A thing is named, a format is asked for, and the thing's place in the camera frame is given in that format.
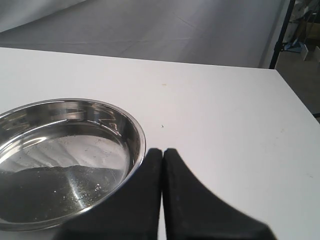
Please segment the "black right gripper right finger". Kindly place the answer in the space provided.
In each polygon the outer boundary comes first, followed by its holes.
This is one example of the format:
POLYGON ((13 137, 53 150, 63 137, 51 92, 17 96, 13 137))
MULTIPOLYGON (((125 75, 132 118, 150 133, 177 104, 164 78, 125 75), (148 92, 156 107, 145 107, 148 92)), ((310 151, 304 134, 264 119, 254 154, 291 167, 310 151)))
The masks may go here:
POLYGON ((207 189, 178 151, 162 160, 162 202, 168 240, 274 240, 272 230, 207 189))

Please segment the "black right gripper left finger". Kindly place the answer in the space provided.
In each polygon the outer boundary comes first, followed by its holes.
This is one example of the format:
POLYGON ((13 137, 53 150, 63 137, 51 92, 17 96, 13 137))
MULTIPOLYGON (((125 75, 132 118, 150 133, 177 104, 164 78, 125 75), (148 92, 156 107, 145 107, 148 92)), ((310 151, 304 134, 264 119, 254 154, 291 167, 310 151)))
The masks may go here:
POLYGON ((162 152, 148 150, 133 176, 107 200, 65 223, 57 240, 156 240, 162 152))

